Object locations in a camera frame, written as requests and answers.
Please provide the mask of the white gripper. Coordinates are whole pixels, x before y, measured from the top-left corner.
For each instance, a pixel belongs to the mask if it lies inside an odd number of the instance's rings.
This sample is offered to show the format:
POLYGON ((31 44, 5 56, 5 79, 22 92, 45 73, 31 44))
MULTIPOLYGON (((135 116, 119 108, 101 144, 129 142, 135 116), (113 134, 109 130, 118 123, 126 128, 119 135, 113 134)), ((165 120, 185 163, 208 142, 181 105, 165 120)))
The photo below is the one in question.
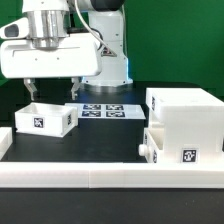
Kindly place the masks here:
POLYGON ((31 100, 37 92, 34 78, 73 77, 71 97, 77 97, 80 78, 102 71, 98 46, 89 33, 72 34, 55 50, 40 50, 29 40, 10 40, 0 48, 1 71, 9 79, 22 78, 31 100))

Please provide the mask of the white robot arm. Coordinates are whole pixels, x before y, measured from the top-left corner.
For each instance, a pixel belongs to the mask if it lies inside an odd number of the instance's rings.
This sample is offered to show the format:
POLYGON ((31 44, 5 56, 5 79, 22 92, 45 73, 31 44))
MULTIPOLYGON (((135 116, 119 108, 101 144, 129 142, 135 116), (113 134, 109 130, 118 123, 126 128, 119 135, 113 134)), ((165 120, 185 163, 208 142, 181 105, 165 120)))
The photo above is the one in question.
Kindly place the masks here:
POLYGON ((73 97, 130 86, 124 2, 23 0, 23 17, 0 28, 0 71, 30 93, 37 78, 69 78, 73 97))

